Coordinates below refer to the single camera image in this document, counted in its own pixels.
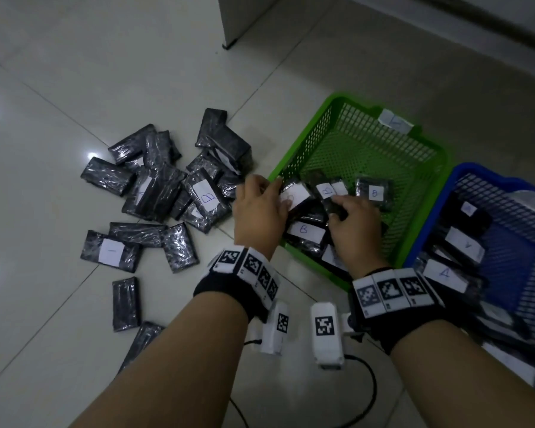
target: person's left hand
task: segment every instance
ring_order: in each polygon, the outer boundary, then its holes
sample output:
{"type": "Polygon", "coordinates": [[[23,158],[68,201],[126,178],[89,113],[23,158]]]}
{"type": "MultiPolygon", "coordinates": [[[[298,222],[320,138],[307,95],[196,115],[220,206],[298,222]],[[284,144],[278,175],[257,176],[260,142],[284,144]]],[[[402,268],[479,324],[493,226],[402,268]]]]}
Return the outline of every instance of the person's left hand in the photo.
{"type": "Polygon", "coordinates": [[[270,260],[284,234],[290,201],[279,202],[282,179],[272,183],[257,174],[235,191],[234,243],[254,248],[270,260]]]}

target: qr code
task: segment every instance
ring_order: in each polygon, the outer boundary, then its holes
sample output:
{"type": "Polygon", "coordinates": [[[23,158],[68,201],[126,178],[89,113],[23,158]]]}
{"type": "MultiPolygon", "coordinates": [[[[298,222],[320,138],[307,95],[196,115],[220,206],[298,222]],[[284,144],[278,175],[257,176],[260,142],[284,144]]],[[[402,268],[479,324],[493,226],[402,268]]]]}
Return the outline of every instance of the qr code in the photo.
{"type": "Polygon", "coordinates": [[[270,283],[269,283],[269,287],[267,288],[267,295],[269,296],[269,298],[273,301],[276,297],[276,294],[277,294],[277,284],[276,284],[276,280],[275,279],[271,279],[270,283]]]}
{"type": "Polygon", "coordinates": [[[249,270],[254,275],[258,275],[259,268],[262,266],[262,262],[255,258],[252,254],[248,254],[246,261],[243,262],[243,267],[249,270]]]}
{"type": "Polygon", "coordinates": [[[404,285],[408,295],[425,295],[426,290],[422,286],[420,280],[416,277],[400,278],[400,282],[404,285]]]}
{"type": "Polygon", "coordinates": [[[239,251],[224,251],[218,262],[223,262],[226,264],[235,264],[238,261],[238,256],[240,255],[239,251]]]}
{"type": "Polygon", "coordinates": [[[277,318],[277,330],[283,333],[287,333],[287,324],[289,323],[289,317],[285,314],[279,314],[277,318]]]}
{"type": "Polygon", "coordinates": [[[374,285],[359,288],[357,290],[357,295],[359,296],[359,301],[361,302],[363,308],[380,303],[380,298],[378,297],[377,290],[375,289],[374,285]]]}
{"type": "Polygon", "coordinates": [[[395,278],[377,282],[377,286],[384,300],[396,299],[402,295],[402,289],[395,278]]]}
{"type": "Polygon", "coordinates": [[[268,270],[264,267],[262,267],[262,271],[259,273],[258,282],[264,287],[264,290],[268,288],[269,281],[271,279],[271,276],[268,272],[268,270]]]}
{"type": "Polygon", "coordinates": [[[335,335],[333,317],[315,317],[315,334],[317,336],[335,335]]]}

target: blue plastic basket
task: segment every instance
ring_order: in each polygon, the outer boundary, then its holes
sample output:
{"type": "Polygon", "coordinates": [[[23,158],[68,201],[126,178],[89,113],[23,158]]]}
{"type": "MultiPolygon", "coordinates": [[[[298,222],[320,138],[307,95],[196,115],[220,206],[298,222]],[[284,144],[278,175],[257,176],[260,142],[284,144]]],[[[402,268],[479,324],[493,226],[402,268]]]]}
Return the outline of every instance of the blue plastic basket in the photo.
{"type": "Polygon", "coordinates": [[[450,174],[405,261],[412,267],[451,191],[486,210],[493,223],[481,238],[487,247],[480,274],[490,285],[485,300],[521,316],[535,344],[535,212],[509,197],[514,191],[534,191],[522,179],[502,177],[481,165],[458,165],[450,174]]]}

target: basket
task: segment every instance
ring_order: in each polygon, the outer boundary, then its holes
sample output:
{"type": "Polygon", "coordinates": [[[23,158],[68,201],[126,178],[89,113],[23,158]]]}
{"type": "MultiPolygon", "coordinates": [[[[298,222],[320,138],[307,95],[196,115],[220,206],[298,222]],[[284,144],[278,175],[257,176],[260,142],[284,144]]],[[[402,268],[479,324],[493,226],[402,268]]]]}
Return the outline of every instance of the basket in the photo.
{"type": "Polygon", "coordinates": [[[414,264],[453,190],[493,218],[481,238],[487,250],[480,274],[489,280],[484,299],[521,316],[535,344],[535,211],[509,195],[516,191],[535,192],[535,186],[522,179],[502,177],[478,164],[456,166],[414,242],[405,266],[414,264]]]}
{"type": "MultiPolygon", "coordinates": [[[[446,151],[414,126],[407,135],[377,121],[383,108],[365,105],[335,93],[327,98],[269,178],[303,176],[321,168],[328,177],[342,177],[352,189],[358,174],[394,182],[394,207],[382,215],[389,228],[382,251],[401,266],[451,172],[446,151]]],[[[327,276],[344,290],[349,284],[285,241],[296,258],[327,276]]]]}

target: forearm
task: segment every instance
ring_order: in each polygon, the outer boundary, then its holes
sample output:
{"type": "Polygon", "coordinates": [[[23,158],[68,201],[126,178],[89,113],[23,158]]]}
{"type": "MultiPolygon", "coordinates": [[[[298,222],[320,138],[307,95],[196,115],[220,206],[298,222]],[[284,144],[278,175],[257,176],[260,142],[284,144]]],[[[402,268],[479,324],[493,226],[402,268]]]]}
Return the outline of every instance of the forearm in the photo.
{"type": "Polygon", "coordinates": [[[247,327],[232,297],[197,295],[72,427],[220,426],[247,327]]]}
{"type": "Polygon", "coordinates": [[[431,428],[535,427],[535,390],[446,321],[411,332],[391,357],[431,428]]]}

